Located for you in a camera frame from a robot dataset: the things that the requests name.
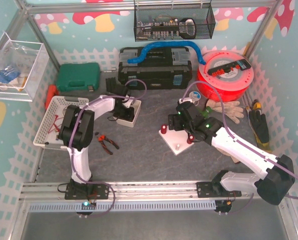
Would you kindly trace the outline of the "large red spring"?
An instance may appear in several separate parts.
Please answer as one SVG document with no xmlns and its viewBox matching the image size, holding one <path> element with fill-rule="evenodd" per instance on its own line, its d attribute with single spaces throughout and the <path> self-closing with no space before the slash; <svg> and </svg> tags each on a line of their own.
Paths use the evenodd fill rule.
<svg viewBox="0 0 298 240">
<path fill-rule="evenodd" d="M 166 125 L 166 124 L 163 124 L 162 126 L 161 126 L 161 133 L 164 135 L 164 134 L 166 134 L 167 133 L 167 128 L 168 128 L 168 126 Z"/>
<path fill-rule="evenodd" d="M 190 145 L 194 142 L 194 136 L 189 135 L 188 139 L 187 139 L 187 143 Z"/>
</svg>

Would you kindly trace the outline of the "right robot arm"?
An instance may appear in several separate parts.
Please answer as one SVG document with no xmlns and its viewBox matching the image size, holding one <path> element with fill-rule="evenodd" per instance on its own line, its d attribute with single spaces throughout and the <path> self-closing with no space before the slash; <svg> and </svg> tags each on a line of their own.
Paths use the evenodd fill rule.
<svg viewBox="0 0 298 240">
<path fill-rule="evenodd" d="M 256 193 L 271 205 L 279 205 L 295 182 L 290 157 L 267 153 L 233 133 L 225 123 L 206 117 L 190 100 L 179 100 L 174 115 L 190 142 L 205 142 L 246 165 L 252 173 L 221 170 L 207 186 L 197 183 L 198 196 L 231 196 Z"/>
</svg>

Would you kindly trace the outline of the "white plastic parts bin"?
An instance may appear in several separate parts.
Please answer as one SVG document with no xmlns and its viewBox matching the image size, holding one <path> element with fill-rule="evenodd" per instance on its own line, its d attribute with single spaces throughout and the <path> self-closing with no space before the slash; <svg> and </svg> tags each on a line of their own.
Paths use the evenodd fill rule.
<svg viewBox="0 0 298 240">
<path fill-rule="evenodd" d="M 141 101 L 140 100 L 134 100 L 133 103 L 130 105 L 130 108 L 134 109 L 134 118 L 132 121 L 127 121 L 123 119 L 117 119 L 116 123 L 125 127 L 133 128 L 136 120 L 138 118 L 138 115 L 140 113 L 141 109 Z"/>
</svg>

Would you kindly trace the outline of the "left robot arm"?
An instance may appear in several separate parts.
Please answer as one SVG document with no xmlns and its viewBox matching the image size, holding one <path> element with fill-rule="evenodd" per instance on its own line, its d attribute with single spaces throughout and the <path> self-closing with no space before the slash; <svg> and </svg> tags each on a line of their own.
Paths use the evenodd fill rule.
<svg viewBox="0 0 298 240">
<path fill-rule="evenodd" d="M 102 115 L 112 112 L 115 119 L 132 122 L 135 109 L 126 85 L 118 84 L 85 105 L 69 105 L 66 109 L 59 139 L 67 147 L 74 183 L 86 184 L 91 181 L 88 147 L 93 139 L 94 121 Z"/>
</svg>

